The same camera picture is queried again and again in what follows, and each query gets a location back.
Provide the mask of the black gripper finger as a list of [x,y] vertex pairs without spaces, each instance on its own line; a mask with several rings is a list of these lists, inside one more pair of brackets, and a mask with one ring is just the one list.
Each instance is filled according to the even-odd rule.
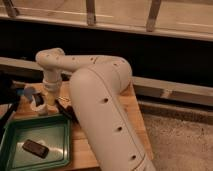
[[41,93],[34,94],[33,97],[35,99],[36,106],[40,106],[44,104],[44,99]]

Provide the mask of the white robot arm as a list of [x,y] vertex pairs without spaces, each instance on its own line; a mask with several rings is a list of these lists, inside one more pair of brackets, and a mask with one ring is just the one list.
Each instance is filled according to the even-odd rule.
[[52,98],[58,96],[61,72],[72,73],[71,104],[102,171],[156,171],[118,99],[131,83],[127,60],[71,56],[53,48],[38,52],[36,62],[43,68],[43,85]]

